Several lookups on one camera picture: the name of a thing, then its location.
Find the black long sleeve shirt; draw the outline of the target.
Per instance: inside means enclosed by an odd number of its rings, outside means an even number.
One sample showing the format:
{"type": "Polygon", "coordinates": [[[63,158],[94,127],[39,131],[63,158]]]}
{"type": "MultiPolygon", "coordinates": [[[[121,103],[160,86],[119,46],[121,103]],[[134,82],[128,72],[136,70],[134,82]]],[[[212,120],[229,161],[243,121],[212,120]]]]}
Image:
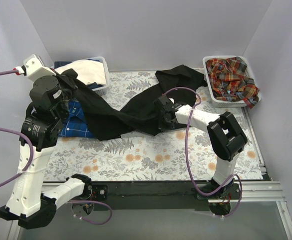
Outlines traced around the black long sleeve shirt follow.
{"type": "Polygon", "coordinates": [[[158,83],[134,96],[121,110],[113,109],[101,96],[77,79],[74,70],[66,70],[65,75],[73,81],[78,89],[74,97],[81,104],[88,130],[93,139],[100,141],[119,138],[131,131],[140,131],[152,136],[158,129],[158,111],[154,101],[162,94],[174,101],[194,105],[196,96],[189,89],[196,91],[207,86],[204,75],[185,65],[155,73],[158,83]]]}

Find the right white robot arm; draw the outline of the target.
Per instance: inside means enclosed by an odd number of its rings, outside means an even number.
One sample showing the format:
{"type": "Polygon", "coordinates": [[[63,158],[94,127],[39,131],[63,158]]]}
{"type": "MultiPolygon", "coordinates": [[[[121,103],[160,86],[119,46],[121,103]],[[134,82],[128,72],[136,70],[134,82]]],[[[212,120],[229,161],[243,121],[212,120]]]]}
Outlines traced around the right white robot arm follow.
{"type": "Polygon", "coordinates": [[[240,153],[248,139],[234,115],[228,111],[223,114],[209,113],[195,106],[172,102],[162,95],[154,101],[159,114],[159,129],[172,130],[181,125],[197,128],[208,134],[217,163],[211,182],[198,187],[191,173],[188,156],[188,137],[185,137],[185,157],[188,173],[199,195],[203,197],[225,198],[234,182],[234,170],[240,153]]]}

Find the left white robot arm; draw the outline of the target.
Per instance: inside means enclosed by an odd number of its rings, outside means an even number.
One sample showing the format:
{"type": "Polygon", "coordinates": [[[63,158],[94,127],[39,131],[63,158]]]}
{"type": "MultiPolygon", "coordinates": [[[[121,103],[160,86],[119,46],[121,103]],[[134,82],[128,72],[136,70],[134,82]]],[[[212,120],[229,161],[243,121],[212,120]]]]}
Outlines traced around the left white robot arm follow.
{"type": "Polygon", "coordinates": [[[31,103],[21,127],[18,178],[0,218],[24,229],[47,226],[56,211],[73,198],[87,200],[92,195],[90,178],[75,174],[58,187],[42,192],[45,170],[57,143],[63,120],[68,118],[67,100],[76,91],[74,81],[63,75],[42,76],[34,81],[31,103]]]}

